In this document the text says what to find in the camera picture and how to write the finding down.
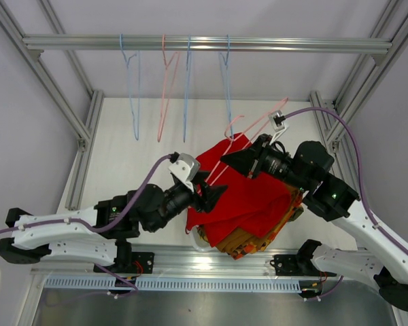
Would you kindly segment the red trousers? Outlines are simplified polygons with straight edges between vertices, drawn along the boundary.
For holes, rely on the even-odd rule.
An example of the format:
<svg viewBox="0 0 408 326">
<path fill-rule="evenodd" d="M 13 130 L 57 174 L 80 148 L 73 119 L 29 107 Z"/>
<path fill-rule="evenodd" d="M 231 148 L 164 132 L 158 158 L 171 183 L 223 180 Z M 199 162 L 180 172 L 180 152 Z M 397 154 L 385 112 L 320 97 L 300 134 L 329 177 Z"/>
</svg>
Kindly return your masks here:
<svg viewBox="0 0 408 326">
<path fill-rule="evenodd" d="M 237 133 L 235 137 L 234 143 L 224 139 L 197 156 L 203 170 L 214 172 L 209 182 L 228 187 L 210 213 L 187 212 L 186 229 L 202 226 L 213 247 L 237 229 L 263 237 L 283 219 L 292 202 L 290 190 L 281 181 L 264 173 L 248 179 L 219 162 L 224 152 L 251 145 L 245 135 Z"/>
</svg>

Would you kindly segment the white plastic basket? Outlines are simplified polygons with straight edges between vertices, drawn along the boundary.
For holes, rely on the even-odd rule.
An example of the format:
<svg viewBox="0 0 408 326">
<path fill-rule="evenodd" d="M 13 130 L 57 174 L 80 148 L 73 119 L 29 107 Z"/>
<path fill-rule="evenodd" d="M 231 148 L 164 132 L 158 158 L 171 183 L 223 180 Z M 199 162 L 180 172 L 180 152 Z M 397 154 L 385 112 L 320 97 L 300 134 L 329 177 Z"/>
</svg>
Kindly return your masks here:
<svg viewBox="0 0 408 326">
<path fill-rule="evenodd" d="M 204 241 L 198 234 L 197 229 L 193 228 L 189 233 L 190 241 L 193 248 L 198 252 L 208 252 L 212 247 L 208 242 Z"/>
</svg>

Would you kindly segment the pink hanger of yellow camouflage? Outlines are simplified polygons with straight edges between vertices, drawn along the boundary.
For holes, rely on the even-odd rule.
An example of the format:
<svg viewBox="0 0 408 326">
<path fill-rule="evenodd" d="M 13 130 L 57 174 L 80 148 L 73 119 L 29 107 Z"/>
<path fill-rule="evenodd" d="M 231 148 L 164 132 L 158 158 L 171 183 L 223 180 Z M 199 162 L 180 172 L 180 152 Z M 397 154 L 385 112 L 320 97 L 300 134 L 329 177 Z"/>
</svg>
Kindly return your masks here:
<svg viewBox="0 0 408 326">
<path fill-rule="evenodd" d="M 171 100 L 171 94 L 173 91 L 173 86 L 177 76 L 178 65 L 180 62 L 180 52 L 173 52 L 170 57 L 167 56 L 166 51 L 167 37 L 162 36 L 162 54 L 164 63 L 164 79 L 163 79 L 163 90 L 160 100 L 160 119 L 158 124 L 157 132 L 157 142 L 160 143 L 163 137 L 163 130 L 165 127 L 165 122 L 167 118 L 167 113 L 169 110 L 169 103 Z"/>
</svg>

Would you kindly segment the blue hanger of brown trousers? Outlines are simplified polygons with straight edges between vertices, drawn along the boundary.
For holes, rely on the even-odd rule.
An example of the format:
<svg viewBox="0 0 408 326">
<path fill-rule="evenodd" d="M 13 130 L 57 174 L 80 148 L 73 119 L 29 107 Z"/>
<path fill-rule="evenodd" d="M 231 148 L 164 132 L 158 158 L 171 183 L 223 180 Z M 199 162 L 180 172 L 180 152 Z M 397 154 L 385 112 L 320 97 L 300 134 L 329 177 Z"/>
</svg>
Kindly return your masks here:
<svg viewBox="0 0 408 326">
<path fill-rule="evenodd" d="M 230 65 L 229 65 L 230 51 L 231 51 L 231 38 L 230 35 L 226 35 L 226 52 L 225 53 L 219 52 L 218 60 L 220 66 L 220 74 L 222 78 L 222 85 L 224 88 L 224 100 L 226 104 L 226 113 L 229 124 L 233 120 L 231 108 Z"/>
</svg>

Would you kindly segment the blue hanger of orange camouflage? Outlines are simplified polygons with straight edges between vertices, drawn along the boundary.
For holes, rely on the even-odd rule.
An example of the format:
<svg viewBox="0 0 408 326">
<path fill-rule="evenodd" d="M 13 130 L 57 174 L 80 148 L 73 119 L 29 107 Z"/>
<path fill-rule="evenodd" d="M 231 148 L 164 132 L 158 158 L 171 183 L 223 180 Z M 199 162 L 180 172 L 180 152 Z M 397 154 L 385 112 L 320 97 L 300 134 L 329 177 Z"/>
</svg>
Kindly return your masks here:
<svg viewBox="0 0 408 326">
<path fill-rule="evenodd" d="M 183 142 L 186 142 L 187 120 L 188 120 L 188 100 L 190 94 L 190 76 L 192 66 L 191 36 L 188 36 L 186 49 L 186 76 L 184 85 L 184 109 L 183 109 Z"/>
</svg>

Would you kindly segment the blue hanger of yellow trousers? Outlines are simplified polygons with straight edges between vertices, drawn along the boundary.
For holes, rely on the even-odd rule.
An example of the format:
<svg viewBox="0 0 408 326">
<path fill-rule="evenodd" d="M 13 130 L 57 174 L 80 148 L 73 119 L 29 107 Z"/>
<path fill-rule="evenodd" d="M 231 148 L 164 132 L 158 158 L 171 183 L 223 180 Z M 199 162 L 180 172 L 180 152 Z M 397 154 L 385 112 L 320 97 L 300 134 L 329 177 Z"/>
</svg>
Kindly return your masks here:
<svg viewBox="0 0 408 326">
<path fill-rule="evenodd" d="M 141 115 L 141 52 L 128 55 L 125 51 L 125 36 L 119 36 L 120 51 L 126 69 L 126 86 L 132 116 L 133 136 L 136 141 L 140 136 Z"/>
</svg>

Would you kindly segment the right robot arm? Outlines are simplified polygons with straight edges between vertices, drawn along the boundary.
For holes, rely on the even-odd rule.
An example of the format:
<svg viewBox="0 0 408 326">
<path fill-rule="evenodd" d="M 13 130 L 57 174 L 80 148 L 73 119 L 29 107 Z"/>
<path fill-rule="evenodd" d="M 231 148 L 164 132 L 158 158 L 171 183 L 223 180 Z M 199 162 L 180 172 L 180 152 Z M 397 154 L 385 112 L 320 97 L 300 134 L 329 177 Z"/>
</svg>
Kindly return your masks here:
<svg viewBox="0 0 408 326">
<path fill-rule="evenodd" d="M 372 214 L 356 190 L 330 174 L 334 159 L 320 142 L 304 141 L 290 156 L 262 134 L 249 147 L 223 155 L 221 161 L 249 179 L 265 173 L 305 192 L 303 204 L 314 215 L 341 228 L 370 252 L 361 257 L 307 240 L 297 253 L 299 272 L 308 275 L 318 270 L 351 278 L 408 312 L 408 242 Z"/>
</svg>

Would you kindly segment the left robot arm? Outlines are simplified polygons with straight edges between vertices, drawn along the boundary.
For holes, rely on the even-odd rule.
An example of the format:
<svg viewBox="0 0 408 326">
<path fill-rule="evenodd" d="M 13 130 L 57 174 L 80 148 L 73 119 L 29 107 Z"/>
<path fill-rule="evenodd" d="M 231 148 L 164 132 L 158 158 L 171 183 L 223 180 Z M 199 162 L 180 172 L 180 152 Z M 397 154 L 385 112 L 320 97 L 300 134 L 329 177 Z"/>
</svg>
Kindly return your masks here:
<svg viewBox="0 0 408 326">
<path fill-rule="evenodd" d="M 92 263 L 94 272 L 150 274 L 153 255 L 133 252 L 129 239 L 163 229 L 189 208 L 211 212 L 227 189 L 205 182 L 188 189 L 175 181 L 163 190 L 149 183 L 141 192 L 63 214 L 42 217 L 10 209 L 5 223 L 12 234 L 0 239 L 0 257 L 11 264 L 81 261 Z"/>
</svg>

